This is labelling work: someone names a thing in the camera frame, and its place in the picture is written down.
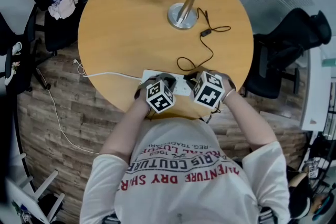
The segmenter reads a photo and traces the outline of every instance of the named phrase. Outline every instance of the marker cube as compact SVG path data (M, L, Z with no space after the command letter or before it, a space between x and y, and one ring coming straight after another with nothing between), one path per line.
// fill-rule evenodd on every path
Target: marker cube
M195 103L214 109L224 93L221 76L203 71L193 89L192 98Z
M160 80L147 86L146 101L156 113L161 113L175 104L176 97L166 84Z

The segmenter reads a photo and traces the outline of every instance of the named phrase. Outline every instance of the tabletop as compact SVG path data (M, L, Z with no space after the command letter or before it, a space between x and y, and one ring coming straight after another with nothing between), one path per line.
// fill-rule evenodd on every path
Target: tabletop
M196 65L211 53L200 42L200 32L208 28L203 15L188 30L173 28L167 11L185 0L89 0L78 30L80 59L87 74L119 72L142 77L143 70L187 74L179 69L180 56ZM239 89L249 72L253 57L253 33L246 11L239 0L196 0L194 8L207 10L211 26L230 26L224 33L212 32L203 41L213 50L204 67L228 74ZM184 69L191 64L181 60ZM126 111L139 85L115 75L91 77L94 87L113 105ZM210 109L177 95L174 107L154 118L183 116L198 119Z

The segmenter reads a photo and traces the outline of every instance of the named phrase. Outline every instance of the white cable on floor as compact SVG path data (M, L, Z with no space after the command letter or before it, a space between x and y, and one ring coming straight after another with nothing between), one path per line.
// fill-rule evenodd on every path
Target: white cable on floor
M85 78L90 78L90 77L95 77L95 76L100 76L100 75L111 74L111 75L122 76L122 77L129 78L129 79L136 79L136 80L140 80L140 81L142 80L141 78L138 78L138 77L134 77L134 76L130 76L130 75L125 75L125 74L117 73L117 72L102 72L102 73L88 75L88 74L86 74L82 63L79 63L76 59L73 62L78 64L77 72L80 75L83 75L83 77L85 77Z
M40 74L41 77L43 78L44 83L47 84L47 82L46 82L45 78L43 77L41 71L40 71L38 68L36 68L36 70L39 72L39 74ZM52 100L52 102L53 102L53 104L54 104L54 109L55 109L55 113L56 113L56 118L57 118L57 121L58 121L59 129L61 130L61 132L62 132L62 134L65 136L65 138L68 140L68 142L69 142L72 146L74 146L74 147L76 147L76 148L78 148L78 149L80 149L80 150L82 150L82 151L86 151L86 152L93 153L93 154L98 154L97 152L84 150L83 148L81 148L81 147L79 147L79 146L76 146L74 143L72 143L72 142L69 140L69 138L68 138L68 137L65 135L65 133L63 132L62 127L61 127L61 123L59 122L59 118L58 118L58 114L57 114L57 110L56 110L56 104L55 104L55 101L54 101L54 99L53 99L53 96L51 95L50 90L48 90L48 92L49 92L49 95L50 95L50 97L51 97L51 100Z

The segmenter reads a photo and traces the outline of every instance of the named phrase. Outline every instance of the white power strip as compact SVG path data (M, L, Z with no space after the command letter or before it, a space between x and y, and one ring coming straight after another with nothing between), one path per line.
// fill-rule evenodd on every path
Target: white power strip
M164 73L164 72L145 69L143 71L142 79L141 79L140 84L146 82L147 79L149 79L150 77L157 76L161 73ZM189 96L191 94L190 87L188 86L186 80L183 79L184 75L174 74L174 73L168 73L168 74L174 76L175 79L176 79L176 86L175 86L175 89L173 91L173 94L184 95L184 96Z

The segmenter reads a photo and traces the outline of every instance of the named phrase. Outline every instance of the shirt sleeve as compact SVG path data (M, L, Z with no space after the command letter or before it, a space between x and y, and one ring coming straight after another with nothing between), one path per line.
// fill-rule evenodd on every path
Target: shirt sleeve
M80 224L101 224L114 212L114 197L128 164L109 154L94 159L90 178L85 187Z
M270 207L279 224L287 224L290 219L289 190L286 160L279 142L272 142L247 155L243 159L243 170L258 204Z

